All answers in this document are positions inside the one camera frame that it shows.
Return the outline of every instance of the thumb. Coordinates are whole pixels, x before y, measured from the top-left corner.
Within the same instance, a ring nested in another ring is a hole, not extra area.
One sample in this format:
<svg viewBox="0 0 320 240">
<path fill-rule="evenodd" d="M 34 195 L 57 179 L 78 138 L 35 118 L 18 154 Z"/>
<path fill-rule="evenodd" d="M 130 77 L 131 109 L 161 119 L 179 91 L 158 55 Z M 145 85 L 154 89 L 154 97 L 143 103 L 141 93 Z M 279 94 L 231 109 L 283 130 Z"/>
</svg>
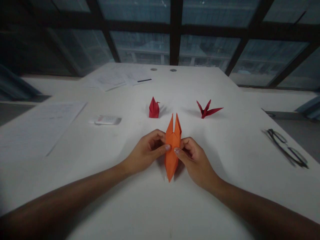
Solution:
<svg viewBox="0 0 320 240">
<path fill-rule="evenodd" d="M 177 157 L 183 162 L 184 165 L 187 165 L 190 163 L 191 159 L 188 157 L 188 155 L 181 150 L 180 148 L 174 148 L 174 153 L 177 155 Z"/>
<path fill-rule="evenodd" d="M 171 148 L 170 144 L 162 145 L 161 147 L 158 147 L 156 150 L 152 151 L 152 156 L 154 159 L 162 156 L 165 154 L 167 151 L 169 151 Z"/>
</svg>

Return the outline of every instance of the table surface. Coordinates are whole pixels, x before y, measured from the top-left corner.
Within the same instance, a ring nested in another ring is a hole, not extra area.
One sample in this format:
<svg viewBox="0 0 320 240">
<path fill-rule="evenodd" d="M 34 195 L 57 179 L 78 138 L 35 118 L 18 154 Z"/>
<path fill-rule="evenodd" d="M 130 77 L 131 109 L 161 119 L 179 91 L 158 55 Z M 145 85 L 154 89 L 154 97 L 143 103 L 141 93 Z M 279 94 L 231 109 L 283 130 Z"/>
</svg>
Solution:
<svg viewBox="0 0 320 240">
<path fill-rule="evenodd" d="M 250 102 L 219 68 L 145 65 L 154 82 L 108 92 L 82 83 L 107 64 L 46 102 L 88 102 L 44 159 L 1 163 L 2 213 L 60 186 L 122 161 L 146 133 L 166 131 L 178 113 L 182 137 L 193 137 L 226 181 L 275 201 L 320 223 L 320 165 L 255 102 Z M 148 117 L 154 96 L 159 119 Z M 201 119 L 196 100 L 221 111 Z M 118 126 L 94 126 L 93 115 L 122 118 Z M 273 128 L 308 160 L 293 167 L 261 130 Z M 82 211 L 69 226 L 69 239 L 248 239 L 255 233 L 213 196 L 197 187 L 186 169 L 165 179 L 163 159 L 133 176 Z"/>
</svg>

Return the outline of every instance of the orange origami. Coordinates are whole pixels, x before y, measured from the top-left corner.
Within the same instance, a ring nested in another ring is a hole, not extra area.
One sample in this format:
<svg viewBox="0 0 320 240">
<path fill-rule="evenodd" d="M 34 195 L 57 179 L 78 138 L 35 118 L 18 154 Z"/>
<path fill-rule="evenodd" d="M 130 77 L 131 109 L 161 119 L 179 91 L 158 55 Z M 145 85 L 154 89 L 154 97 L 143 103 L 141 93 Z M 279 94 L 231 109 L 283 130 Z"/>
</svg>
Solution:
<svg viewBox="0 0 320 240">
<path fill-rule="evenodd" d="M 166 152 L 166 158 L 164 160 L 169 182 L 171 181 L 174 175 L 174 172 L 176 171 L 178 166 L 178 157 L 174 153 L 173 149 L 176 147 L 180 147 L 181 133 L 182 131 L 180 127 L 178 114 L 176 116 L 176 124 L 173 132 L 173 114 L 172 114 L 171 121 L 169 123 L 168 129 L 166 132 L 166 144 L 170 144 L 171 148 L 168 152 Z"/>
</svg>

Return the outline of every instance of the origami crane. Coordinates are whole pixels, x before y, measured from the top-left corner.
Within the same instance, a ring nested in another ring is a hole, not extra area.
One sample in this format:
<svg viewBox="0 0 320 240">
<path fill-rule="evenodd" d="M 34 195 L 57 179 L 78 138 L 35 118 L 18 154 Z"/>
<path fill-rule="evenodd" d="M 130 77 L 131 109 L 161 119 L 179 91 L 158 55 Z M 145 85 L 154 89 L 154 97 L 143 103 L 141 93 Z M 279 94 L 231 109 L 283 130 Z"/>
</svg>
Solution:
<svg viewBox="0 0 320 240">
<path fill-rule="evenodd" d="M 160 102 L 156 102 L 154 97 L 152 97 L 150 106 L 149 106 L 149 117 L 150 118 L 159 118 L 159 104 Z"/>
<path fill-rule="evenodd" d="M 206 116 L 210 116 L 210 115 L 212 115 L 212 114 L 214 114 L 214 113 L 216 113 L 216 112 L 218 112 L 219 110 L 222 109 L 222 108 L 214 108 L 214 109 L 208 110 L 209 106 L 210 106 L 210 103 L 211 103 L 211 99 L 208 102 L 206 108 L 203 110 L 201 105 L 200 105 L 200 103 L 197 101 L 197 104 L 198 104 L 198 106 L 200 108 L 200 111 L 201 111 L 201 115 L 202 115 L 201 118 L 202 119 L 205 118 Z"/>
<path fill-rule="evenodd" d="M 168 129 L 166 132 L 166 144 L 170 144 L 171 148 L 168 152 L 166 152 L 166 157 L 164 160 L 164 165 L 166 166 L 169 182 L 171 181 L 174 175 L 174 172 L 176 171 L 178 166 L 178 157 L 174 153 L 173 149 L 176 147 L 180 147 L 181 133 L 182 131 L 180 127 L 178 114 L 176 116 L 176 124 L 173 131 L 173 114 L 172 114 L 171 121 L 169 123 Z"/>
</svg>

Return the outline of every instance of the hand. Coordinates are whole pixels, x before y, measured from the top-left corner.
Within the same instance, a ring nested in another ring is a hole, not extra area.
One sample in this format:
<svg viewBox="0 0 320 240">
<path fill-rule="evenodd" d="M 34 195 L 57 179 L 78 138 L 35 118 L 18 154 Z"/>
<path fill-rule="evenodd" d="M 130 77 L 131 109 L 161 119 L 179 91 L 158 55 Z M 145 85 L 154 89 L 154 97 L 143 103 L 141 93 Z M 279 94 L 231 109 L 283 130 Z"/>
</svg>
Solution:
<svg viewBox="0 0 320 240">
<path fill-rule="evenodd" d="M 181 140 L 175 148 L 177 157 L 186 166 L 191 179 L 203 189 L 212 192 L 223 180 L 212 169 L 204 150 L 191 137 Z"/>
<path fill-rule="evenodd" d="M 170 145 L 164 145 L 166 133 L 156 129 L 143 136 L 130 155 L 121 163 L 130 174 L 147 169 L 154 160 L 170 150 Z"/>
</svg>

